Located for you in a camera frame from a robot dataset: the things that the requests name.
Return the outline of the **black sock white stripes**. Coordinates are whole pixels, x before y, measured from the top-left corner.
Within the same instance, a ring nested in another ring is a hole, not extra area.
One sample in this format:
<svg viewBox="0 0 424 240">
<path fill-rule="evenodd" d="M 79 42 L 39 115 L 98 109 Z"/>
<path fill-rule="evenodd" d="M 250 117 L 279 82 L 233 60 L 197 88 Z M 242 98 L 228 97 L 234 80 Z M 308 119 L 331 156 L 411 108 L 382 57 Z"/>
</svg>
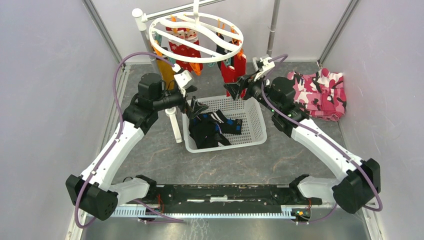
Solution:
<svg viewBox="0 0 424 240">
<path fill-rule="evenodd" d="M 230 125 L 228 124 L 228 118 L 222 113 L 221 110 L 216 110 L 213 112 L 201 113 L 195 118 L 198 122 L 212 123 L 215 130 L 220 131 L 221 133 L 230 133 Z"/>
</svg>

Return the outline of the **black sock blue accents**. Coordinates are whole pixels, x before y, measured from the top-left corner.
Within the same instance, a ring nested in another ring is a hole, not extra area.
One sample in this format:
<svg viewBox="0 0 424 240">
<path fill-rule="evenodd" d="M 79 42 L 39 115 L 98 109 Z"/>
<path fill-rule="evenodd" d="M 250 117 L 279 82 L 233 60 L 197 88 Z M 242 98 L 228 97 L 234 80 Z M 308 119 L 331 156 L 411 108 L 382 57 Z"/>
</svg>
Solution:
<svg viewBox="0 0 424 240">
<path fill-rule="evenodd" d="M 220 124 L 220 129 L 222 133 L 241 135 L 242 134 L 242 119 L 230 119 L 228 118 L 226 122 Z"/>
</svg>

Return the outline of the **black ankle sock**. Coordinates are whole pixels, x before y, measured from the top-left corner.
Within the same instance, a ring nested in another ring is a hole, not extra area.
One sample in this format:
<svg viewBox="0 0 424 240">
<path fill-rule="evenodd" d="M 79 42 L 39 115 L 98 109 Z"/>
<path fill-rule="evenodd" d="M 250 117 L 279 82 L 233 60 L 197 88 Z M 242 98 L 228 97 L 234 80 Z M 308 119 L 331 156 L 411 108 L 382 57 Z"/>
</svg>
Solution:
<svg viewBox="0 0 424 240">
<path fill-rule="evenodd" d="M 221 38 L 222 40 L 225 39 L 225 37 L 222 34 L 218 33 L 218 32 L 216 33 L 216 35 L 219 38 Z M 226 49 L 224 49 L 223 47 L 221 47 L 220 45 L 217 44 L 216 45 L 216 52 L 219 53 L 219 54 L 221 54 L 221 55 L 226 55 L 228 51 Z"/>
</svg>

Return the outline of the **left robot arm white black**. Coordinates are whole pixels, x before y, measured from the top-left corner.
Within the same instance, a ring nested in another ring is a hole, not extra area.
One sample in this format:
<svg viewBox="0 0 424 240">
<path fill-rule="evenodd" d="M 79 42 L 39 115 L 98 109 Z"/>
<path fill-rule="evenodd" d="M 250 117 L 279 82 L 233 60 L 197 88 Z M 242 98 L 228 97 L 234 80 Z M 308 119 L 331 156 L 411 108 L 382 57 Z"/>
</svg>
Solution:
<svg viewBox="0 0 424 240">
<path fill-rule="evenodd" d="M 74 219 L 79 219 L 79 210 L 105 221 L 117 207 L 133 200 L 153 203 L 157 198 L 155 181 L 143 176 L 113 184 L 112 181 L 133 147 L 140 142 L 160 111 L 165 111 L 171 122 L 175 141 L 183 141 L 176 118 L 177 110 L 195 117 L 207 109 L 207 105 L 187 100 L 187 94 L 196 91 L 193 76 L 181 71 L 173 76 L 173 87 L 169 88 L 157 73 L 143 75 L 138 83 L 138 92 L 129 106 L 119 111 L 119 123 L 103 150 L 79 176 L 70 175 L 66 188 L 75 206 Z"/>
</svg>

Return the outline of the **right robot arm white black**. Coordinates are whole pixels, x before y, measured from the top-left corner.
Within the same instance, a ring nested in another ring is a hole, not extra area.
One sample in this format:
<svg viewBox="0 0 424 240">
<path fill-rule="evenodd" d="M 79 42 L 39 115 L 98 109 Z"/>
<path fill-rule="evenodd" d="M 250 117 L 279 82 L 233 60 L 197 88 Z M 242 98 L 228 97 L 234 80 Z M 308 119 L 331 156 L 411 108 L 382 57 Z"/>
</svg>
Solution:
<svg viewBox="0 0 424 240">
<path fill-rule="evenodd" d="M 350 214 L 361 208 L 382 211 L 379 163 L 373 158 L 364 160 L 351 153 L 322 131 L 295 104 L 294 85 L 295 81 L 285 77 L 267 81 L 263 77 L 255 79 L 252 75 L 245 75 L 237 82 L 224 84 L 224 88 L 234 100 L 253 98 L 269 109 L 273 113 L 274 126 L 306 147 L 333 173 L 333 178 L 307 174 L 296 178 L 288 191 L 293 203 L 302 204 L 313 198 L 335 203 Z"/>
</svg>

